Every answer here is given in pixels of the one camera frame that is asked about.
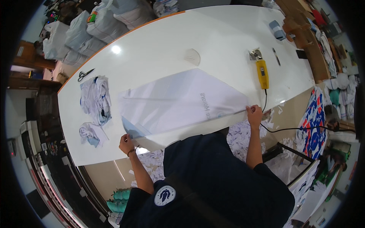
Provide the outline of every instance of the black power cord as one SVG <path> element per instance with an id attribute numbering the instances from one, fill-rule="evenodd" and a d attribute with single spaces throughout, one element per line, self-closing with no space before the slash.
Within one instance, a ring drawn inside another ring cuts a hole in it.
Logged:
<path id="1" fill-rule="evenodd" d="M 266 98 L 265 98 L 265 106 L 264 106 L 264 109 L 262 110 L 262 112 L 264 112 L 265 108 L 266 108 L 266 103 L 268 101 L 268 94 L 266 92 L 266 89 L 265 89 L 265 95 L 266 95 Z M 324 129 L 327 129 L 329 131 L 334 131 L 332 129 L 329 129 L 328 127 L 324 127 L 324 126 L 316 126 L 316 127 L 308 127 L 308 128 L 283 128 L 283 129 L 279 129 L 279 130 L 276 130 L 276 131 L 270 131 L 269 129 L 267 129 L 263 124 L 261 124 L 261 126 L 263 126 L 268 132 L 271 132 L 271 133 L 275 133 L 275 132 L 278 132 L 278 131 L 285 131 L 285 130 L 309 130 L 309 129 L 315 129 L 315 128 L 324 128 Z M 356 133 L 356 131 L 352 130 L 352 129 L 339 129 L 337 131 L 352 131 L 354 133 Z"/>

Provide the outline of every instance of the dark navy shirt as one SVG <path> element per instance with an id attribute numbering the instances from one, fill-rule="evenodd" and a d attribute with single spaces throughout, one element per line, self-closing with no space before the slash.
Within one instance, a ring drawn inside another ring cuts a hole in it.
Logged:
<path id="1" fill-rule="evenodd" d="M 165 149 L 165 177 L 172 173 L 199 198 L 238 227 L 282 228 L 294 196 L 269 168 L 253 170 L 231 152 L 220 133 L 197 135 Z M 213 227 L 165 181 L 154 193 L 131 190 L 120 227 Z"/>

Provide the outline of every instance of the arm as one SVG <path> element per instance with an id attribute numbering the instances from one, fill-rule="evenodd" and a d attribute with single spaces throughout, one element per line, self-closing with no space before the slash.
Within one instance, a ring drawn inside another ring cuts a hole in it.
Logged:
<path id="1" fill-rule="evenodd" d="M 125 134 L 120 138 L 119 149 L 121 149 L 130 158 L 138 188 L 153 194 L 153 181 L 143 167 L 141 161 L 138 159 L 136 150 L 131 138 L 129 137 L 129 134 Z"/>
<path id="2" fill-rule="evenodd" d="M 246 106 L 247 116 L 251 125 L 251 138 L 247 151 L 246 164 L 253 169 L 256 165 L 262 163 L 260 130 L 259 126 L 262 119 L 262 110 L 258 105 L 251 108 Z"/>

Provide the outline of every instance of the circular logo patch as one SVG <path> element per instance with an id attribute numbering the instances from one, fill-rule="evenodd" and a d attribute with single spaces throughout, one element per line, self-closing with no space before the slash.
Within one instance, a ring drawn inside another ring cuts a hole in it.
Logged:
<path id="1" fill-rule="evenodd" d="M 155 196 L 155 204 L 157 206 L 164 206 L 173 201 L 176 196 L 176 191 L 173 187 L 166 185 L 160 188 Z"/>

